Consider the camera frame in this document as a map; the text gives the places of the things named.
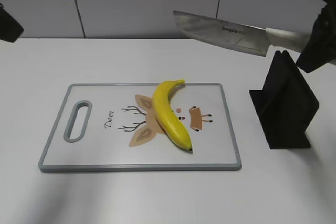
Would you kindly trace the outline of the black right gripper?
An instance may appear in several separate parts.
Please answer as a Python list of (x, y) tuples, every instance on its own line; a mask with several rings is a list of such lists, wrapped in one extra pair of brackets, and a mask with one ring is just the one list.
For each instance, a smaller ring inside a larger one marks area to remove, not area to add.
[(335, 0), (323, 1), (326, 6), (314, 22), (310, 39), (296, 62), (306, 73), (335, 62)]

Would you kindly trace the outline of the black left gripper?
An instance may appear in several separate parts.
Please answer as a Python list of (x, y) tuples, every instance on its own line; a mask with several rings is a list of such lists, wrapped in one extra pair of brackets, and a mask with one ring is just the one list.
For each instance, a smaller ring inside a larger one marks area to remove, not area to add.
[(0, 19), (1, 40), (6, 42), (15, 42), (24, 32), (19, 22), (12, 17), (1, 3), (1, 19)]

